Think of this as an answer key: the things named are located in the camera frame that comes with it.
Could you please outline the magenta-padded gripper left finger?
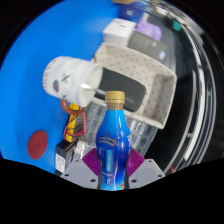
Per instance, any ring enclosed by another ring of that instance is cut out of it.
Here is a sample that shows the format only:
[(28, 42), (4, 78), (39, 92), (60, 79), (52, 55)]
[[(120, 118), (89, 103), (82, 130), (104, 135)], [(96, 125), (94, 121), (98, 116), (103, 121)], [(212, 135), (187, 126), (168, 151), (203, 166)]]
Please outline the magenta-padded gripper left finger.
[(61, 177), (78, 186), (97, 189), (99, 185), (100, 163), (97, 150), (90, 150), (82, 159), (73, 160)]

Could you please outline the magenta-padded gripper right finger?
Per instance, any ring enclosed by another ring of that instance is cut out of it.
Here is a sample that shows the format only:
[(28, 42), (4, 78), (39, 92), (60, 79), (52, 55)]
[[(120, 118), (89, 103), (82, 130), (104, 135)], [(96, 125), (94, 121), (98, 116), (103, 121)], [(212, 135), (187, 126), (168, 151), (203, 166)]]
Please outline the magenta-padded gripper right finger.
[(164, 177), (163, 171), (153, 159), (145, 159), (132, 149), (126, 164), (128, 189), (144, 187)]

